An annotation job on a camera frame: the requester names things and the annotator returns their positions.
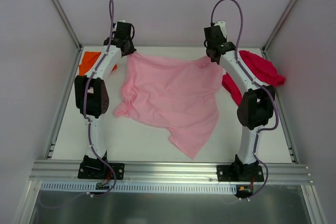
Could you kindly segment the light pink t shirt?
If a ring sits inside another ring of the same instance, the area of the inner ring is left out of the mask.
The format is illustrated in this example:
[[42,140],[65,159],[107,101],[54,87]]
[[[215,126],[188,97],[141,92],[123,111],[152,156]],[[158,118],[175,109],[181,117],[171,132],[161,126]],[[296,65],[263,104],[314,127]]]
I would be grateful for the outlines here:
[[208,56],[180,60],[134,53],[113,114],[169,130],[169,141],[194,159],[218,122],[215,94],[222,76],[222,67]]

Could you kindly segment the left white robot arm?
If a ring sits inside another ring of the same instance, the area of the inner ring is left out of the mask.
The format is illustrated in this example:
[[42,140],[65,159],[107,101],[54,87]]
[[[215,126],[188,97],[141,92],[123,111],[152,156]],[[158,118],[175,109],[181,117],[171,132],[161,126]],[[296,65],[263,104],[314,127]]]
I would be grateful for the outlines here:
[[76,107],[84,118],[88,136],[88,149],[80,164],[79,178],[103,178],[111,173],[102,129],[103,115],[109,108],[105,80],[122,57],[136,51],[134,35],[131,23],[118,21],[93,66],[85,74],[75,77]]

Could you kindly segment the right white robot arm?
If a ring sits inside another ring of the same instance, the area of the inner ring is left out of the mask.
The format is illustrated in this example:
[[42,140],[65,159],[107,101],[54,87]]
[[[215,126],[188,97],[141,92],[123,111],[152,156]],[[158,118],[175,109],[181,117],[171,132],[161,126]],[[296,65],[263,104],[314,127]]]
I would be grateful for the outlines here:
[[211,23],[204,34],[207,56],[230,75],[242,95],[237,109],[242,125],[240,147],[230,165],[216,167],[217,179],[220,182],[263,182],[263,170],[257,158],[258,139],[273,116],[275,89],[264,85],[244,63],[236,46],[227,41],[224,21]]

